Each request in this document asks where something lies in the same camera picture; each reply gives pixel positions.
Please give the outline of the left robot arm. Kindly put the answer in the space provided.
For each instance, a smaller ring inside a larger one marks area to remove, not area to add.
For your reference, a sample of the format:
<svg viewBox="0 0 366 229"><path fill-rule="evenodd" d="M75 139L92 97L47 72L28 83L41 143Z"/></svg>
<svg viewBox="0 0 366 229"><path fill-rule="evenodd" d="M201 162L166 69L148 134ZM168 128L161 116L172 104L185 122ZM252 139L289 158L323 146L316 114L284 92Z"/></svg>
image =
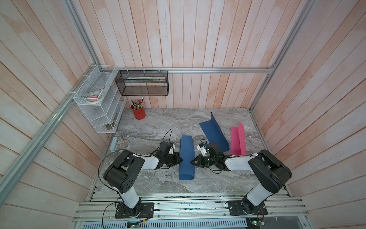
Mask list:
<svg viewBox="0 0 366 229"><path fill-rule="evenodd" d="M169 169L183 162L174 144L161 142L159 147L146 155L139 155L124 149L104 172L104 180L116 190L128 210L136 210L141 198L134 183L142 170Z"/></svg>

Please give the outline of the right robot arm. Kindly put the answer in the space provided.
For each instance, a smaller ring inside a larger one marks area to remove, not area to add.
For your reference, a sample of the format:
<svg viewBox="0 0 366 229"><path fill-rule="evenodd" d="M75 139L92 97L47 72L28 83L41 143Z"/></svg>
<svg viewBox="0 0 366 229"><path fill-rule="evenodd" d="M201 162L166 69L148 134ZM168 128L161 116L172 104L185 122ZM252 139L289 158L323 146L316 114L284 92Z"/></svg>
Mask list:
<svg viewBox="0 0 366 229"><path fill-rule="evenodd" d="M268 150L255 155L225 155L217 143L200 144L206 149L206 155L199 154L191 164L200 168L216 167L216 172L247 170L252 171L259 184L250 190L239 206L251 214L268 197L276 194L292 177L291 170Z"/></svg>

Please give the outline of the pink rectangular paper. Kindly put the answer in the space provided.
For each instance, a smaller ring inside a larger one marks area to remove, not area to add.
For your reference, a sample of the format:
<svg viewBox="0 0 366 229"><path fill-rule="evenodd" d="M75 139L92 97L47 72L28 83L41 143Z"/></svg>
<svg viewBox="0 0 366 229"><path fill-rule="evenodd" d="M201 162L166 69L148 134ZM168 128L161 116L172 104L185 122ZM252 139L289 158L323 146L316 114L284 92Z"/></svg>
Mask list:
<svg viewBox="0 0 366 229"><path fill-rule="evenodd" d="M245 129L241 122L238 122L238 127L231 127L230 130L230 152L235 156L246 156L246 136Z"/></svg>

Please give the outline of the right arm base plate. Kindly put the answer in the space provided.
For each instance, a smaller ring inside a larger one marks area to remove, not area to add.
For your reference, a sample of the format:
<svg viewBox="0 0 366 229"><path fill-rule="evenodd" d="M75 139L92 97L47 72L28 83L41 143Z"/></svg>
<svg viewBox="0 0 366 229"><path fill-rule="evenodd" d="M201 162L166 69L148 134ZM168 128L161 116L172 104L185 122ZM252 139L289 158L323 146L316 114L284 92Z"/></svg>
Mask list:
<svg viewBox="0 0 366 229"><path fill-rule="evenodd" d="M227 202L226 208L229 209L231 216L257 216L268 214L264 202L262 202L258 206L254 206L250 202L245 202L242 200L232 200Z"/></svg>

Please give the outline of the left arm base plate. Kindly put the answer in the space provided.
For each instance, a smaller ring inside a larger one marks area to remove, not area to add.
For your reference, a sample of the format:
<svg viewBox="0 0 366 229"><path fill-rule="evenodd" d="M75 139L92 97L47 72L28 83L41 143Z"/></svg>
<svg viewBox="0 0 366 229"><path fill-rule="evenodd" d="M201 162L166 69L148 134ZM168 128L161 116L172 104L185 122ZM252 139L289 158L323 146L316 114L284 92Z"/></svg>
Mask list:
<svg viewBox="0 0 366 229"><path fill-rule="evenodd" d="M137 203L134 208L127 207L124 203L117 205L116 219L149 219L154 215L154 203Z"/></svg>

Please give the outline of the blue paper sheet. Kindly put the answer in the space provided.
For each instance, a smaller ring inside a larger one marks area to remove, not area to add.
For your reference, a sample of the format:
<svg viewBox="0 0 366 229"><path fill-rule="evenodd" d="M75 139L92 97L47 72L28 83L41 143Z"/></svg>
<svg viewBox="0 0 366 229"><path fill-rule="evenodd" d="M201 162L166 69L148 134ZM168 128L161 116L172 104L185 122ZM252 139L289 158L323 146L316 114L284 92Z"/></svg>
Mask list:
<svg viewBox="0 0 366 229"><path fill-rule="evenodd" d="M229 143L225 138L220 126L218 125L213 113L211 113L210 120L204 121L199 125L210 143L217 143L222 152L227 152L230 150Z"/></svg>
<svg viewBox="0 0 366 229"><path fill-rule="evenodd" d="M193 180L195 166L191 164L191 161L195 159L195 151L191 136L182 136L180 140L180 158L183 161L179 164L179 180Z"/></svg>

